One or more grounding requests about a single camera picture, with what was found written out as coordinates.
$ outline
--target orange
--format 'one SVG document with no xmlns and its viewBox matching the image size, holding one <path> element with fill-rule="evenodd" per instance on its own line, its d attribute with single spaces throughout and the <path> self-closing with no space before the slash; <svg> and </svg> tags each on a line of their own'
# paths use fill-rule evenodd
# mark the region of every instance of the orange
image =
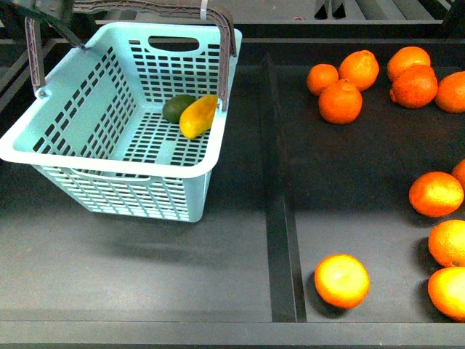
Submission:
<svg viewBox="0 0 465 349">
<path fill-rule="evenodd" d="M 363 99 L 358 88 L 348 80 L 329 84 L 318 99 L 321 116 L 332 124 L 348 124 L 362 110 Z"/>
<path fill-rule="evenodd" d="M 315 286 L 327 303 L 350 309 L 365 299 L 370 290 L 370 276 L 355 257 L 335 254 L 318 263 Z"/>
<path fill-rule="evenodd" d="M 465 267 L 465 220 L 446 220 L 429 234 L 428 247 L 443 267 Z"/>
<path fill-rule="evenodd" d="M 465 159 L 453 168 L 452 175 L 462 184 L 462 188 L 465 190 Z"/>
<path fill-rule="evenodd" d="M 424 49 L 416 46 L 404 47 L 396 52 L 387 63 L 387 76 L 394 81 L 412 65 L 431 65 L 431 58 Z"/>
<path fill-rule="evenodd" d="M 459 71 L 441 80 L 434 101 L 439 108 L 448 113 L 465 112 L 465 71 Z"/>
<path fill-rule="evenodd" d="M 394 103 L 416 109 L 430 103 L 437 94 L 437 79 L 433 68 L 413 65 L 404 70 L 392 84 L 389 92 Z"/>
<path fill-rule="evenodd" d="M 408 192 L 413 208 L 428 217 L 442 217 L 457 210 L 464 200 L 460 182 L 445 172 L 428 172 Z"/>
<path fill-rule="evenodd" d="M 379 73 L 375 55 L 364 49 L 348 55 L 339 66 L 339 78 L 351 81 L 360 91 L 375 83 Z"/>
<path fill-rule="evenodd" d="M 465 267 L 438 270 L 429 278 L 428 293 L 441 313 L 465 322 Z"/>
<path fill-rule="evenodd" d="M 337 69 L 331 64 L 317 64 L 308 72 L 307 87 L 312 95 L 319 96 L 329 84 L 339 80 Z"/>
</svg>

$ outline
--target black table surface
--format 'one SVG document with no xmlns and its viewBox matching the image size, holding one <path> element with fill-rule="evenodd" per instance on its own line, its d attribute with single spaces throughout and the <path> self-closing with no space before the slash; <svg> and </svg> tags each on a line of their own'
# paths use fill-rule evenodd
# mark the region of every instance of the black table surface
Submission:
<svg viewBox="0 0 465 349">
<path fill-rule="evenodd" d="M 94 214 L 31 166 L 1 162 L 0 343 L 465 345 L 465 326 L 436 310 L 426 291 L 439 268 L 427 236 L 445 219 L 465 219 L 465 209 L 427 219 L 407 194 L 419 175 L 450 172 L 465 158 L 465 115 L 390 102 L 385 65 L 406 44 L 430 52 L 438 78 L 465 67 L 462 41 L 245 42 L 195 224 Z M 379 77 L 355 122 L 328 124 L 307 72 L 362 48 L 379 59 Z M 0 115 L 1 133 L 32 100 L 26 83 Z M 280 200 L 290 208 L 284 231 L 275 231 Z M 288 255 L 274 249 L 282 237 Z M 297 269 L 277 265 L 273 251 L 291 266 L 297 259 Z M 317 263 L 336 253 L 353 254 L 371 276 L 370 293 L 352 310 L 326 305 L 313 285 Z M 294 320 L 277 314 L 286 308 L 280 273 L 302 288 Z"/>
</svg>

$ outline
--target white strap clip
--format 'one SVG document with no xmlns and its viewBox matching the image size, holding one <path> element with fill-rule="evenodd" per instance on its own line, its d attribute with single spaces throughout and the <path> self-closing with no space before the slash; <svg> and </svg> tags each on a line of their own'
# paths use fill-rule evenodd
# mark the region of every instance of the white strap clip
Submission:
<svg viewBox="0 0 465 349">
<path fill-rule="evenodd" d="M 206 6 L 208 4 L 209 0 L 202 0 L 201 3 L 201 20 L 206 22 Z"/>
</svg>

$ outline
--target avocado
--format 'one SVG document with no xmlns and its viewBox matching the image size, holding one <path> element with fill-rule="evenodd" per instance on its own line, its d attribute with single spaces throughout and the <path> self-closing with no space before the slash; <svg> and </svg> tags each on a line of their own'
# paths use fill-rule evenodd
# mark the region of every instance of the avocado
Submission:
<svg viewBox="0 0 465 349">
<path fill-rule="evenodd" d="M 173 124 L 179 123 L 182 112 L 192 103 L 195 97 L 190 95 L 179 95 L 167 100 L 162 109 L 163 117 Z"/>
</svg>

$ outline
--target light blue plastic basket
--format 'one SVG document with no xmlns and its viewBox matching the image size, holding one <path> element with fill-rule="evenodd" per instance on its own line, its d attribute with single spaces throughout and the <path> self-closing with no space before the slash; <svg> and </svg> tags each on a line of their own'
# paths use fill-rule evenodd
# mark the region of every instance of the light blue plastic basket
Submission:
<svg viewBox="0 0 465 349">
<path fill-rule="evenodd" d="M 151 36 L 191 37 L 198 49 L 153 48 Z M 241 34 L 235 30 L 237 51 Z M 187 222 L 203 214 L 227 111 L 194 140 L 161 117 L 176 95 L 217 93 L 215 26 L 112 23 L 72 49 L 37 100 L 0 140 L 0 157 L 32 164 L 92 212 Z M 230 57 L 228 96 L 238 57 Z M 45 92 L 46 97 L 39 97 Z"/>
</svg>

